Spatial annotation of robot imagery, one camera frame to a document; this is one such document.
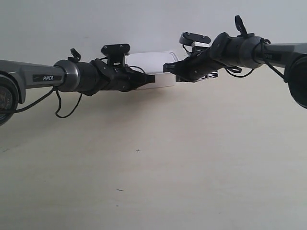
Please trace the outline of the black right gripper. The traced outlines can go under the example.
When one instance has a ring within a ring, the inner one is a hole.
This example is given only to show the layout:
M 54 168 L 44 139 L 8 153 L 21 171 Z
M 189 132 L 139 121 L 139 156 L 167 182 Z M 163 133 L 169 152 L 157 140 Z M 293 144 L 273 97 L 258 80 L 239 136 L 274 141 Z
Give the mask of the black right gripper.
M 165 63 L 163 73 L 172 73 L 176 82 L 196 82 L 220 69 L 220 63 L 210 58 L 207 51 L 193 53 L 182 61 Z

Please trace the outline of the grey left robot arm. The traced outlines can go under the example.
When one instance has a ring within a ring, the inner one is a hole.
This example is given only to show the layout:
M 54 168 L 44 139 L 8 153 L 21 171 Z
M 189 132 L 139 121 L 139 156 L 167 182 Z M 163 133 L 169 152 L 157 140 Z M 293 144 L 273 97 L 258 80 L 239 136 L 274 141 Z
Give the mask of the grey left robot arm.
M 92 96 L 99 91 L 130 92 L 154 83 L 155 76 L 126 64 L 111 66 L 101 59 L 87 62 L 60 60 L 53 66 L 1 60 L 0 123 L 4 125 L 25 102 L 26 90 L 51 87 L 59 92 Z

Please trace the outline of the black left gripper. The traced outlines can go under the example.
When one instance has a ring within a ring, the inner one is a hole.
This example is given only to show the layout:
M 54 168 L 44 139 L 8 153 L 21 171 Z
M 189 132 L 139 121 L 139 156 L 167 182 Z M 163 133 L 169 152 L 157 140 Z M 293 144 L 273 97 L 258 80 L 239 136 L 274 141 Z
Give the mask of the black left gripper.
M 98 91 L 130 92 L 144 85 L 155 83 L 155 76 L 132 70 L 131 68 L 110 68 L 95 65 L 99 81 L 95 85 Z

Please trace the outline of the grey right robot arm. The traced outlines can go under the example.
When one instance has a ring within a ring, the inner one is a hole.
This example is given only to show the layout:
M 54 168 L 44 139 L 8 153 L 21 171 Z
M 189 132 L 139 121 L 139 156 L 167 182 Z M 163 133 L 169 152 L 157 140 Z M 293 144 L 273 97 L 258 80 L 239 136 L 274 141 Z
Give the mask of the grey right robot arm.
M 209 47 L 193 51 L 184 60 L 165 63 L 162 70 L 174 74 L 177 81 L 196 82 L 220 69 L 257 69 L 262 65 L 279 75 L 294 101 L 306 108 L 306 43 L 274 44 L 254 34 L 231 37 L 223 32 Z

